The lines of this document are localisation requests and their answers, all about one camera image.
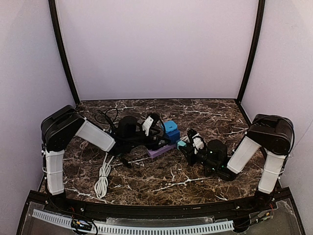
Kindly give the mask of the teal small charger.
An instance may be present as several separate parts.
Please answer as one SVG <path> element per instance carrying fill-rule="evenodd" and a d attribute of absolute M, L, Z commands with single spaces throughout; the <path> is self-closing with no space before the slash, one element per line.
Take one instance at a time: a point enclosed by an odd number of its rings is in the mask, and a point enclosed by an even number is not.
<path fill-rule="evenodd" d="M 186 146 L 187 146 L 187 143 L 182 140 L 179 140 L 177 142 L 177 149 L 179 149 L 180 147 L 186 147 Z"/>

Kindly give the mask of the blue small charger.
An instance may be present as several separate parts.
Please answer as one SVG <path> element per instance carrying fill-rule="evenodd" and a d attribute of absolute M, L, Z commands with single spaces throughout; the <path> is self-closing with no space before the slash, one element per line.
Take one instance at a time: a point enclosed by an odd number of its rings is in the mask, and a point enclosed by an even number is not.
<path fill-rule="evenodd" d="M 164 127 L 165 127 L 165 133 L 173 132 L 177 130 L 178 128 L 177 124 L 172 120 L 164 122 Z"/>

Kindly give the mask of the purple power strip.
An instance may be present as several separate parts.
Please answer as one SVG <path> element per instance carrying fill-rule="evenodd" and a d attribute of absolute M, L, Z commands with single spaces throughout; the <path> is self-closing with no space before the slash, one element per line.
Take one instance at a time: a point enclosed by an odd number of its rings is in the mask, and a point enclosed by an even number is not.
<path fill-rule="evenodd" d="M 172 149 L 176 148 L 176 144 L 171 144 L 171 145 L 166 145 L 163 146 L 162 148 L 158 149 L 158 150 L 148 150 L 147 149 L 147 154 L 151 159 L 154 159 L 160 155 L 162 155 L 163 153 L 166 153 Z"/>

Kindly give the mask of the dark blue cube adapter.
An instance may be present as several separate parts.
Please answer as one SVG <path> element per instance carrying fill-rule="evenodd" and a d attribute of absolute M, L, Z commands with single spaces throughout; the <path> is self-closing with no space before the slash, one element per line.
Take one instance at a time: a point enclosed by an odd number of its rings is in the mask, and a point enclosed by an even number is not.
<path fill-rule="evenodd" d="M 170 140 L 170 144 L 173 145 L 180 140 L 180 131 L 174 130 L 166 133 L 166 137 Z"/>

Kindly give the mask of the black power adapter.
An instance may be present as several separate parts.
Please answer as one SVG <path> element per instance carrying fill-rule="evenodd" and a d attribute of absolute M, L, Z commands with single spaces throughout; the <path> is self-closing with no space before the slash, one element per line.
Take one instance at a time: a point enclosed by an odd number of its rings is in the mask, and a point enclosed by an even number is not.
<path fill-rule="evenodd" d="M 122 163 L 125 167 L 127 167 L 127 168 L 132 168 L 131 163 L 129 163 L 124 157 L 119 157 L 119 159 L 120 159 L 121 163 Z"/>

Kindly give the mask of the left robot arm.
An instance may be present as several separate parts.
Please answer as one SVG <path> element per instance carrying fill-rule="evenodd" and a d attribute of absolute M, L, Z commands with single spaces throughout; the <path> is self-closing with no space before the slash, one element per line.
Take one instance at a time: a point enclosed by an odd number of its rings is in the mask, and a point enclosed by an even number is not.
<path fill-rule="evenodd" d="M 109 130 L 87 119 L 71 105 L 56 111 L 41 123 L 43 169 L 47 190 L 51 195 L 64 192 L 63 157 L 73 138 L 79 137 L 113 156 L 130 153 L 138 146 L 158 150 L 171 141 L 164 122 L 157 113 L 150 113 L 143 122 L 125 116 L 118 123 L 104 113 Z"/>

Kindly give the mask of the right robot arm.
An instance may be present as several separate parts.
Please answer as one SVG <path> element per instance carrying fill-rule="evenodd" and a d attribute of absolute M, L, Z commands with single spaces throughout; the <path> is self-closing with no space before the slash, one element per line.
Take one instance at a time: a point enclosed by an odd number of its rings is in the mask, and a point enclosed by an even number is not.
<path fill-rule="evenodd" d="M 179 146 L 189 166 L 201 164 L 208 174 L 230 182 L 244 170 L 257 152 L 265 153 L 257 192 L 272 194 L 284 171 L 295 143 L 294 124 L 286 117 L 257 114 L 242 139 L 228 154 L 225 143 L 218 139 L 205 142 L 194 129 L 187 132 L 189 141 Z"/>

